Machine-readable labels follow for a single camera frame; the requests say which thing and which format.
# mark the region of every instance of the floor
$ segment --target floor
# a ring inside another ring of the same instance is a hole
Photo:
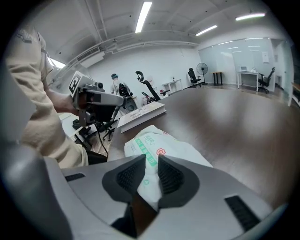
[[[219,86],[214,86],[213,83],[209,83],[208,85],[203,85],[203,88],[215,88],[215,89],[226,89],[226,90],[236,90],[236,91],[242,91],[242,92],[247,92],[247,93],[251,93],[254,95],[258,95],[258,96],[262,96],[265,98],[269,98],[272,99],[274,101],[280,102],[282,104],[287,105],[288,103],[288,95],[287,93],[285,93],[282,89],[280,89],[279,87],[275,88],[274,92],[269,92],[268,94],[264,93],[264,92],[256,92],[254,88],[252,87],[247,87],[247,86],[240,86],[240,88],[238,89],[237,85],[234,84],[223,84],[223,85],[219,85]],[[297,106],[297,104],[295,102],[292,101],[292,105],[291,107],[293,108],[297,108],[298,110],[300,110],[300,108]],[[106,133],[103,132],[100,134],[101,138],[105,135]],[[103,146],[101,145],[100,141],[99,141],[99,137],[98,135],[95,135],[93,138],[91,138],[91,143],[93,145],[93,148],[91,149],[91,151],[103,154],[106,156],[106,152],[103,148]],[[106,148],[106,150],[109,153],[109,148],[110,148],[110,144],[111,141],[108,141],[108,137],[105,138],[104,141],[102,141],[104,147]]]

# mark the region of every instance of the red logo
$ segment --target red logo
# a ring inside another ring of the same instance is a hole
[[[162,149],[162,148],[160,148],[160,149],[158,149],[158,150],[156,151],[156,154],[157,154],[157,155],[159,155],[159,154],[164,155],[164,154],[165,154],[165,150]]]

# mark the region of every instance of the standing fan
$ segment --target standing fan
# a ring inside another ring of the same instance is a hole
[[[201,83],[202,85],[207,85],[207,83],[205,82],[205,77],[204,77],[204,74],[206,74],[207,71],[208,71],[208,67],[205,63],[201,62],[197,65],[197,72],[200,75],[203,75],[204,82]]]

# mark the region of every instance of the black cable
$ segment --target black cable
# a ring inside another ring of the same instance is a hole
[[[97,127],[96,124],[94,124],[94,125],[95,125],[95,127],[96,127],[96,129],[97,129],[97,132],[98,132],[98,136],[99,136],[99,140],[100,140],[100,142],[101,142],[101,145],[102,145],[102,147],[104,148],[104,150],[105,150],[105,152],[106,152],[106,154],[107,154],[107,158],[108,158],[108,152],[107,152],[105,146],[104,146],[103,143],[102,143],[102,140],[101,140],[101,137],[100,137],[100,133],[99,133],[99,129],[98,129],[98,127]]]

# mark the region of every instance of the table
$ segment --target table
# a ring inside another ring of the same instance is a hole
[[[288,106],[291,106],[292,103],[292,98],[295,100],[295,102],[300,106],[300,104],[298,103],[298,99],[293,95],[293,90],[297,90],[300,92],[300,84],[294,83],[292,82],[292,87],[291,87],[291,92],[289,93],[289,102],[288,102]]]
[[[288,200],[300,171],[300,112],[240,91],[185,89],[161,99],[166,112],[121,134],[116,128],[108,161],[124,144],[155,125],[195,147],[274,208]]]
[[[214,85],[216,85],[215,74],[217,76],[217,85],[219,85],[218,73],[220,73],[221,85],[223,85],[222,73],[224,73],[224,72],[211,72],[211,73],[214,75]]]
[[[173,80],[173,81],[171,81],[171,82],[167,82],[167,83],[164,83],[164,84],[162,84],[162,85],[163,85],[164,87],[169,86],[169,90],[171,91],[171,93],[173,93],[173,92],[178,91],[178,90],[177,90],[177,87],[176,87],[176,83],[177,83],[177,82],[180,82],[180,87],[181,87],[180,90],[183,90],[182,83],[181,83],[181,79]],[[171,84],[174,84],[174,85],[175,85],[175,91],[172,90]]]
[[[240,82],[242,80],[242,74],[249,74],[249,75],[256,75],[256,91],[258,92],[258,75],[259,73],[253,73],[253,72],[237,72],[238,75],[238,88],[240,88]]]

